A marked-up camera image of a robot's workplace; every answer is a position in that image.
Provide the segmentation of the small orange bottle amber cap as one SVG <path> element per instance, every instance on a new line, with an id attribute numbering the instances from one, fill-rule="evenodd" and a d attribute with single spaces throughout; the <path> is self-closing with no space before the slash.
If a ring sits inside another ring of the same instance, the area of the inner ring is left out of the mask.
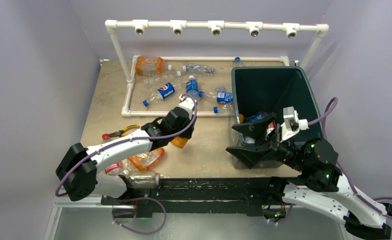
<path id="1" fill-rule="evenodd" d="M 187 142 L 190 139 L 187 137 L 182 137 L 182 136 L 175 136 L 174 139 L 171 141 L 171 144 L 174 145 L 177 148 L 184 148 Z"/>

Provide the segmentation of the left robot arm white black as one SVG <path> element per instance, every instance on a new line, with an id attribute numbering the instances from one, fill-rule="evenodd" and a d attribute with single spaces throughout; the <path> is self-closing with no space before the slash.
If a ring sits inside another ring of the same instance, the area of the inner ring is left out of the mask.
<path id="1" fill-rule="evenodd" d="M 92 194 L 102 181 L 98 174 L 105 168 L 131 156 L 165 147 L 175 137 L 194 129 L 197 112 L 175 107 L 165 117 L 147 122 L 133 133 L 108 143 L 83 146 L 80 142 L 69 147 L 55 170 L 59 179 L 55 196 L 68 196 L 73 202 Z"/>

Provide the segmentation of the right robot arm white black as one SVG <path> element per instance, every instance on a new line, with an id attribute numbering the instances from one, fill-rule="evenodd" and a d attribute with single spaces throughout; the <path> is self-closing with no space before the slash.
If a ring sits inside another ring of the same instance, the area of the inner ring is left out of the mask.
<path id="1" fill-rule="evenodd" d="M 251 169 L 261 161 L 277 161 L 299 172 L 302 186 L 273 176 L 264 197 L 272 204 L 284 202 L 305 207 L 341 223 L 345 230 L 364 240 L 388 240 L 392 229 L 387 218 L 392 204 L 380 203 L 352 186 L 337 166 L 338 153 L 324 138 L 307 141 L 297 147 L 291 138 L 307 130 L 309 123 L 299 119 L 289 107 L 283 111 L 283 123 L 270 128 L 274 113 L 257 121 L 232 125 L 232 129 L 254 140 L 253 146 L 229 146 L 226 150 Z"/>

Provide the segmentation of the blue label water bottle front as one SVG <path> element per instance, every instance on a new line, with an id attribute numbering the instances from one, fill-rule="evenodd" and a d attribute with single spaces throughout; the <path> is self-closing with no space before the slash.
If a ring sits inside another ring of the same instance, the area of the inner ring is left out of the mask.
<path id="1" fill-rule="evenodd" d="M 247 117 L 247 118 L 244 118 L 243 122 L 244 122 L 244 123 L 256 122 L 256 121 L 259 121 L 259 120 L 263 119 L 263 118 L 266 117 L 267 115 L 268 115 L 267 112 L 265 112 L 265 111 L 259 111 L 258 113 L 254 114 L 254 115 L 252 115 L 252 116 L 249 116 L 249 117 Z"/>

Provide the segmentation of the large orange label crushed bottle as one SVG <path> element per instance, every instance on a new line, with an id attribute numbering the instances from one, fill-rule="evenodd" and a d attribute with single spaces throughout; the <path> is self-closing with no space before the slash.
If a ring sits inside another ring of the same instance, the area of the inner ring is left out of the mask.
<path id="1" fill-rule="evenodd" d="M 161 147 L 150 152 L 130 156 L 128 160 L 139 171 L 150 171 L 162 161 L 164 156 L 165 150 Z"/>

